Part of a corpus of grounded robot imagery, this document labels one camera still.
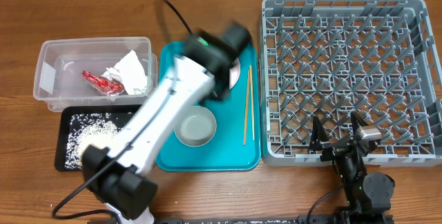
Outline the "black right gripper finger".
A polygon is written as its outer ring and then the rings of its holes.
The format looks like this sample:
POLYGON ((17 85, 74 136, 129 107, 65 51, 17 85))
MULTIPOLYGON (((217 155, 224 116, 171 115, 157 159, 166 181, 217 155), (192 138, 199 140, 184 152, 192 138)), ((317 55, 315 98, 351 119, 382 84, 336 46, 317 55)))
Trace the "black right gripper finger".
POLYGON ((327 134, 319 118, 314 116, 309 149, 312 151, 320 151, 324 149, 326 143, 328 143, 327 134))
POLYGON ((352 121, 352 131, 353 134, 357 134, 357 130, 359 127, 366 127, 368 123, 362 119, 362 117, 355 111, 350 113, 351 121, 352 121))

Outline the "grey bowl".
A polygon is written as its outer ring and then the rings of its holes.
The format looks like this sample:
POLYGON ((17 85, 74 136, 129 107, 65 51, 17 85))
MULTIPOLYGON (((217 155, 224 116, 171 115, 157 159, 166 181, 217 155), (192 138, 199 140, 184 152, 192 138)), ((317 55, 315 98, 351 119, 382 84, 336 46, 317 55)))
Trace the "grey bowl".
POLYGON ((188 147, 201 147, 210 142, 217 129, 214 114, 203 106, 191 106, 175 125, 177 139, 188 147))

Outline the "white napkin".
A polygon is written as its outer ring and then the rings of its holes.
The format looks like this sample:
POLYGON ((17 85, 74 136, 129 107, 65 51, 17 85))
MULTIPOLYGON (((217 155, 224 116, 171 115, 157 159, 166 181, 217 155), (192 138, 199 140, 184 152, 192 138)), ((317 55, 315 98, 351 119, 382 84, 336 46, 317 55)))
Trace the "white napkin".
POLYGON ((134 50, 131 50, 113 67, 106 68, 102 77, 118 81, 128 95, 141 95, 147 91, 147 76, 134 50))

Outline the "red snack wrapper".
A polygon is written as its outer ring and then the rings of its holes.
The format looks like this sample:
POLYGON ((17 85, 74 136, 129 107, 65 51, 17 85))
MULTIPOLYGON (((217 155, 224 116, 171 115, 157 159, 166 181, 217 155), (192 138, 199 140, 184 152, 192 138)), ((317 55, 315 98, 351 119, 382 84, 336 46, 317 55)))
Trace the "red snack wrapper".
POLYGON ((88 71, 83 71, 82 77, 101 95, 115 96, 124 91, 124 87, 113 80, 108 80, 105 77, 96 76, 88 71))

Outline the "white rice pile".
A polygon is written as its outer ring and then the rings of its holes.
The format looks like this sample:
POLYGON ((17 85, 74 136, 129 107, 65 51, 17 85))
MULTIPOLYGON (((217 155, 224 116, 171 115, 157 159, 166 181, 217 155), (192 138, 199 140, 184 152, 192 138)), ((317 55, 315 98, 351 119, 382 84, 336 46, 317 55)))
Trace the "white rice pile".
POLYGON ((92 143, 111 139, 120 131, 110 113, 76 113, 70 117, 64 167, 81 169, 81 155, 92 143))

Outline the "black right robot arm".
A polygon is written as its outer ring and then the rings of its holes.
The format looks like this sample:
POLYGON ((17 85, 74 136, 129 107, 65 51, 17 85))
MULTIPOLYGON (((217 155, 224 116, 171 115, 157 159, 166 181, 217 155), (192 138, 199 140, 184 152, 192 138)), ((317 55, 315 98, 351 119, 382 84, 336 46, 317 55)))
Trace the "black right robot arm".
POLYGON ((382 133, 356 112, 350 114, 353 134, 330 142, 318 117, 314 117, 309 149, 320 151, 322 162, 331 162, 342 185, 319 198, 302 223, 393 223, 386 211, 391 208, 395 181, 387 174, 369 173, 363 158, 379 145, 382 133), (331 195, 344 191, 347 205, 337 207, 330 215, 314 215, 315 208, 331 195))

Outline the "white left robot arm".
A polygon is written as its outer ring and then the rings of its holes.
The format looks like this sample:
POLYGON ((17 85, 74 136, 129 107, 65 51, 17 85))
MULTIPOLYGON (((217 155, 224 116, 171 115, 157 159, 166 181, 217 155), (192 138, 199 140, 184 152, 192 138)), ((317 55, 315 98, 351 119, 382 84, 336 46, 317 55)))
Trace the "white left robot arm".
POLYGON ((85 148, 81 155, 84 183, 55 206, 52 218, 109 214, 117 223, 153 223, 148 206, 157 185, 147 176, 160 149, 190 106, 229 96, 229 70, 251 43, 250 32, 236 21, 221 36, 191 31, 181 54, 115 141, 107 141, 103 148, 95 144, 85 148), (106 208, 60 215, 59 210, 84 189, 106 208))

